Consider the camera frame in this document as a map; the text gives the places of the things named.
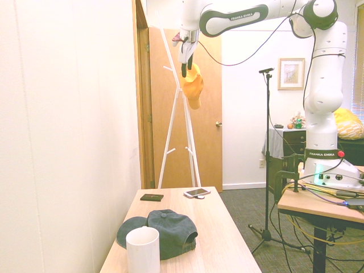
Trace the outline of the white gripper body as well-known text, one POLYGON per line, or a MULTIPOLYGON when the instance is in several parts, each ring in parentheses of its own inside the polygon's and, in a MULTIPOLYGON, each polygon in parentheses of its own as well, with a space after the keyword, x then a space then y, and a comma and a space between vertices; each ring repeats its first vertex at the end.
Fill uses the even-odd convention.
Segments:
POLYGON ((185 42, 180 45, 178 60, 182 64, 187 64, 190 57, 196 50, 196 43, 185 42))

